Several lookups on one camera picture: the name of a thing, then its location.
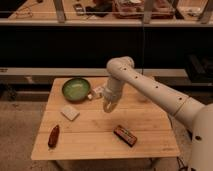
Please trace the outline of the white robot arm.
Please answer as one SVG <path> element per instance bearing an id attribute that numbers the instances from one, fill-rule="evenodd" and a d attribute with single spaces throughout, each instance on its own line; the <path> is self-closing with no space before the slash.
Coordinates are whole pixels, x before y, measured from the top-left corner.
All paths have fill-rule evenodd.
<path id="1" fill-rule="evenodd" d="M 105 112 L 112 112 L 130 84 L 142 95 L 173 116 L 192 133 L 187 171 L 213 171 L 213 103 L 196 99 L 139 74 L 131 57 L 112 58 L 106 65 L 109 78 L 103 91 Z"/>

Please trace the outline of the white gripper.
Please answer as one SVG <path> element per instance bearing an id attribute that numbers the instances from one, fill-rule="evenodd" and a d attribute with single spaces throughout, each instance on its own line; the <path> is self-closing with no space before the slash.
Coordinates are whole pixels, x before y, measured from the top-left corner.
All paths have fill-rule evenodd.
<path id="1" fill-rule="evenodd" d="M 103 97 L 104 97 L 103 110 L 106 113 L 112 112 L 118 104 L 119 93 L 116 92 L 116 91 L 112 91 L 108 88 L 105 88 L 104 91 L 103 91 Z"/>

